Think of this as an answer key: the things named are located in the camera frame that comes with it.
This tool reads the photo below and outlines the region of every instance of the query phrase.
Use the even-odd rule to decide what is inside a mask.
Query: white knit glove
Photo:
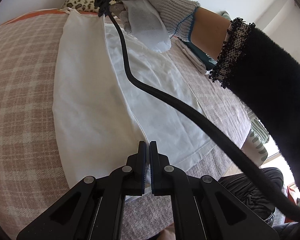
[[[194,13],[200,6],[189,0],[148,0],[158,11],[169,36],[176,35],[183,41],[189,41],[194,21]],[[126,32],[131,33],[128,12],[122,3],[110,6],[110,11],[117,15]]]

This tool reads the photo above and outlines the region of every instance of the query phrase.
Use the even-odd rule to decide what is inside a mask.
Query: white fabric
[[[60,40],[53,114],[70,187],[125,165],[139,140],[156,140],[172,165],[187,171],[215,144],[172,107],[134,87],[123,69],[119,36],[103,18],[71,11]],[[132,73],[202,113],[169,57],[124,34]]]
[[[171,48],[171,41],[159,13],[148,0],[122,1],[129,13],[133,36],[156,52]]]
[[[180,40],[176,40],[176,45],[182,50],[201,74],[208,75],[210,73],[210,71],[206,69],[206,65],[186,46],[186,44]]]

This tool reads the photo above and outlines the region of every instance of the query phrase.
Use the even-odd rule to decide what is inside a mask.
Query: folded clothes
[[[206,65],[188,48],[186,44],[184,44],[181,40],[176,40],[176,44],[201,74],[208,75],[210,73],[210,70],[207,70]]]

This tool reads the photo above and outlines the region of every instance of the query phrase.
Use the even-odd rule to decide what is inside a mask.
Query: black sleeve
[[[300,64],[254,24],[237,18],[231,27],[210,78],[257,115],[300,189]]]

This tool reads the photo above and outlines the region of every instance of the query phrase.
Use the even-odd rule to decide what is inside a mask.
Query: black fringe trim
[[[228,54],[228,52],[233,47],[235,40],[240,38],[238,36],[239,34],[237,33],[237,30],[244,23],[245,22],[243,21],[243,19],[239,18],[239,17],[231,21],[232,29],[227,30],[229,39],[228,39],[228,41],[223,42],[222,50],[218,56],[218,62],[216,64],[216,66],[213,67],[213,69],[210,71],[209,78],[212,79],[212,82],[219,81],[221,84],[221,87],[223,87],[224,89],[229,85],[229,80],[231,79],[231,77],[233,77],[235,75],[235,72],[237,70],[236,63],[245,56],[243,49],[246,46],[247,37],[249,36],[251,31],[256,27],[256,25],[254,23],[249,24],[248,33],[243,38],[241,47],[238,48],[238,53],[241,52],[241,54],[239,55],[239,57],[236,60],[230,59],[229,58],[230,55]],[[227,77],[220,79],[220,77],[219,77],[220,71],[224,68],[229,68],[231,70],[229,70],[229,75]]]

